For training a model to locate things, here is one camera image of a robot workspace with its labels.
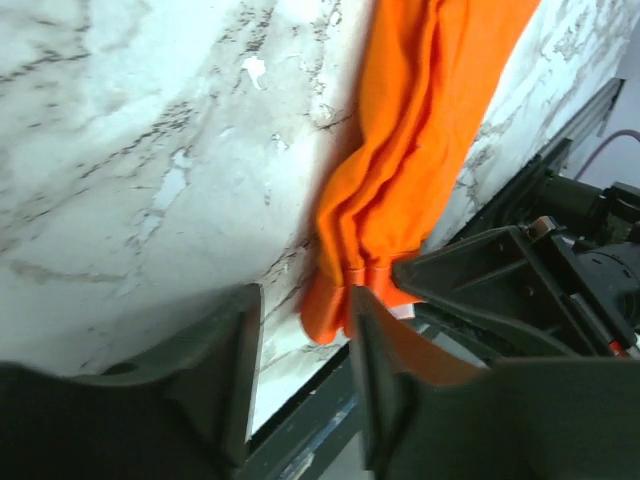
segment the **marble surface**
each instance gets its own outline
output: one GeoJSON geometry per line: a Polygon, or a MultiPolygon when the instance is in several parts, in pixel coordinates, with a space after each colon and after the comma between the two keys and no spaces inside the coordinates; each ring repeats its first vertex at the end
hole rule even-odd
{"type": "MultiPolygon", "coordinates": [[[[542,1],[428,248],[613,75],[639,2],[542,1]]],[[[260,281],[263,424],[341,344],[291,312],[373,3],[0,0],[0,358],[99,372],[260,281]]]]}

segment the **marble table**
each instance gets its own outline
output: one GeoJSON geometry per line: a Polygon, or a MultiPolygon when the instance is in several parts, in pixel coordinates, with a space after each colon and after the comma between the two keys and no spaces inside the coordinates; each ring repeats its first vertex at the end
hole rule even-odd
{"type": "MultiPolygon", "coordinates": [[[[373,3],[0,2],[0,359],[99,372],[260,281],[263,424],[344,341],[292,312],[373,3]]],[[[425,248],[613,76],[639,7],[541,1],[425,248]]]]}

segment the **orange cloth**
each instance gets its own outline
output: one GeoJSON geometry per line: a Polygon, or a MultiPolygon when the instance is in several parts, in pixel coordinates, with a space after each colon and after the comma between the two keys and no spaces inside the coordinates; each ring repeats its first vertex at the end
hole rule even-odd
{"type": "Polygon", "coordinates": [[[393,307],[418,301],[390,277],[442,214],[537,0],[378,0],[360,85],[364,143],[320,199],[319,269],[302,305],[318,343],[349,334],[349,285],[393,307]]]}

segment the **wire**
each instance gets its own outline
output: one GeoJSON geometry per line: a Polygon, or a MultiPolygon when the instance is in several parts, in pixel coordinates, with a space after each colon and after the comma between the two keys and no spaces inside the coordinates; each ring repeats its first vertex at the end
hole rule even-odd
{"type": "Polygon", "coordinates": [[[582,166],[580,171],[578,171],[577,175],[575,176],[575,180],[580,180],[580,178],[582,178],[582,176],[587,171],[587,169],[591,166],[593,161],[598,157],[598,155],[600,155],[600,152],[602,152],[602,150],[604,150],[604,148],[607,145],[609,145],[613,140],[615,140],[618,137],[632,137],[632,138],[635,138],[638,141],[638,143],[640,143],[640,132],[638,132],[637,130],[625,129],[625,130],[618,130],[617,132],[612,133],[589,156],[586,163],[582,166]]]}

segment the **orange fabric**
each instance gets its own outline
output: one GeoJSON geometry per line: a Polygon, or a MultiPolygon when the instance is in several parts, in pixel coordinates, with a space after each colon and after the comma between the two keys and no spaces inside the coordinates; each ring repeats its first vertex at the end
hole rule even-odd
{"type": "Polygon", "coordinates": [[[345,286],[367,285],[387,307],[418,301],[395,288],[391,265],[442,214],[537,3],[378,0],[359,92],[364,144],[316,213],[319,270],[301,315],[316,342],[349,333],[345,286]]]}

